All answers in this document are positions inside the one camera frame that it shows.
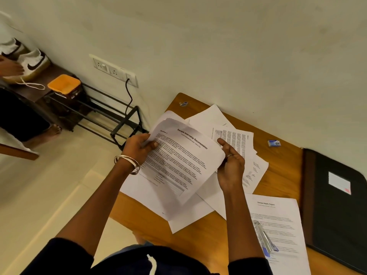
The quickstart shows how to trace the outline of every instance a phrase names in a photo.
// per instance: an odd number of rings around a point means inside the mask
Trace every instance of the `document title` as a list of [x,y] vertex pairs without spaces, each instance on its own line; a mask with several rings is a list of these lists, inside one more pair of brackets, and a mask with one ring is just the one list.
[[257,203],[261,203],[262,205],[275,205],[274,203],[262,203],[262,202],[257,202]]
[[191,139],[193,139],[196,143],[198,143],[199,145],[201,145],[202,147],[204,147],[205,149],[208,149],[206,146],[204,146],[202,143],[200,143],[198,140],[196,140],[194,137],[192,137],[191,135],[187,134],[185,131],[179,130],[177,128],[178,131],[185,133],[185,135],[189,136]]

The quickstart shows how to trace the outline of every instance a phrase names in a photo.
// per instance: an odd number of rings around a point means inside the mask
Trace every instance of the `dark sleeve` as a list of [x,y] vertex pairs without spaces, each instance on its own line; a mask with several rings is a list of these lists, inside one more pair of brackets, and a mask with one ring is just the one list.
[[93,260],[93,256],[75,242],[53,238],[21,274],[86,274]]
[[228,264],[229,275],[273,275],[269,262],[265,258],[247,258],[236,260]]

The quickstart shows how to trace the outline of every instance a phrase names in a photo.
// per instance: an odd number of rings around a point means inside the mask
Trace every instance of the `white drawstring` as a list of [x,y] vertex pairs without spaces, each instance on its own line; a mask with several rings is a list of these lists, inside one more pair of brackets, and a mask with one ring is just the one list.
[[152,269],[150,270],[149,275],[154,275],[155,272],[156,272],[156,270],[157,270],[157,262],[156,262],[156,260],[153,257],[151,257],[149,255],[147,255],[147,257],[148,257],[148,260],[152,264]]
[[[19,85],[26,85],[26,86],[28,86],[28,87],[32,87],[32,88],[34,88],[34,89],[41,90],[41,91],[44,91],[44,90],[46,89],[46,87],[45,87],[44,85],[42,85],[42,84],[37,84],[37,83],[26,83],[26,82],[24,82],[24,80],[23,80],[23,78],[22,78],[22,77],[21,77],[21,79],[22,79],[23,83],[18,83],[18,82],[17,82],[17,84],[19,84]],[[33,86],[30,86],[30,85],[42,86],[42,87],[43,87],[43,89],[40,89],[39,87],[33,87]]]

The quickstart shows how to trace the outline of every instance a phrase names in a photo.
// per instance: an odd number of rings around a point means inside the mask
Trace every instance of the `black pants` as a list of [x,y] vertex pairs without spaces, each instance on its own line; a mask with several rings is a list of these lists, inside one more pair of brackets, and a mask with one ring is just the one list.
[[15,94],[0,88],[0,127],[25,142],[43,133],[50,124]]

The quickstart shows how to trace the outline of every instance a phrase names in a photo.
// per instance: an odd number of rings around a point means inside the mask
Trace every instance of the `white sticker on folder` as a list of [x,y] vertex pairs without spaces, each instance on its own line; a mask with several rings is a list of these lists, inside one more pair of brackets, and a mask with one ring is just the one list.
[[351,182],[329,172],[329,184],[351,195]]

